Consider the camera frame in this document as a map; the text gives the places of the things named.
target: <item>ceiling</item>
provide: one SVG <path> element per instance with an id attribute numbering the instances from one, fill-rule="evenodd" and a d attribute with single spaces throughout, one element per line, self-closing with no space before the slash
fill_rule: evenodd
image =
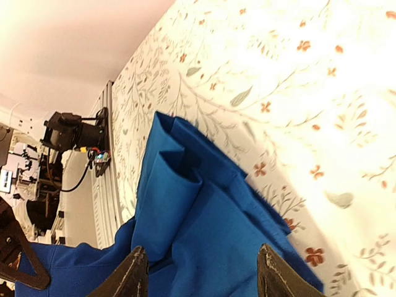
<path id="1" fill-rule="evenodd" d="M 0 0 L 0 106 L 87 114 L 174 0 Z"/>

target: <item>floral wallpaper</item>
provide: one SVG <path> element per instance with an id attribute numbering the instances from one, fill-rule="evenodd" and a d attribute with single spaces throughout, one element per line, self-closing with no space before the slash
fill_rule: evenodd
<path id="1" fill-rule="evenodd" d="M 396 296 L 396 3 L 176 0 L 113 86 L 123 218 L 155 110 L 249 173 L 328 296 Z"/>

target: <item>black cable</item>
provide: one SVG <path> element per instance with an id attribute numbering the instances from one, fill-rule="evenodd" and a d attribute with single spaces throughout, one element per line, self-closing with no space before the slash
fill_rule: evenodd
<path id="1" fill-rule="evenodd" d="M 87 175 L 88 168 L 89 168 L 89 166 L 90 166 L 90 162 L 88 162 L 87 166 L 85 167 L 84 173 L 82 174 L 82 176 L 81 176 L 79 182 L 78 182 L 72 189 L 63 190 L 63 189 L 59 188 L 59 187 L 55 184 L 55 182 L 53 181 L 53 179 L 52 179 L 52 175 L 51 175 L 51 173 L 50 173 L 50 151 L 51 151 L 51 149 L 48 148 L 48 156 L 47 156 L 47 173 L 48 173 L 48 176 L 49 176 L 49 180 L 51 181 L 51 183 L 54 185 L 54 187 L 55 187 L 56 189 L 58 189 L 59 191 L 61 191 L 61 192 L 63 192 L 63 193 L 70 193 L 70 192 L 76 190 L 76 189 L 81 185 L 82 181 L 83 181 L 84 178 L 85 178 L 85 175 Z"/>
<path id="2" fill-rule="evenodd" d="M 6 133 L 4 134 L 4 137 L 0 140 L 0 142 L 2 142 L 4 139 L 6 139 L 8 133 L 10 133 L 10 132 L 11 132 L 11 130 L 10 130 L 9 128 L 6 129 Z"/>

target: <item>blue cloth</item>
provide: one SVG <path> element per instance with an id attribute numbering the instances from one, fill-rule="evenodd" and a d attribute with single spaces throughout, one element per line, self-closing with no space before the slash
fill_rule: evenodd
<path id="1" fill-rule="evenodd" d="M 87 296 L 136 246 L 150 261 L 148 293 L 257 296 L 257 254 L 269 243 L 308 283 L 319 279 L 288 242 L 282 218 L 246 173 L 181 118 L 156 113 L 137 190 L 136 215 L 113 246 L 32 244 L 51 274 L 44 291 L 17 283 L 16 297 Z M 25 256 L 20 270 L 32 273 Z"/>

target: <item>wall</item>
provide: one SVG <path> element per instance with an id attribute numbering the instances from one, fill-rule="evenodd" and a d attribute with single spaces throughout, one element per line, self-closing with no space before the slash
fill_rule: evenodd
<path id="1" fill-rule="evenodd" d="M 21 103 L 11 126 L 40 139 L 54 111 L 87 114 L 172 2 L 0 1 L 0 122 Z"/>

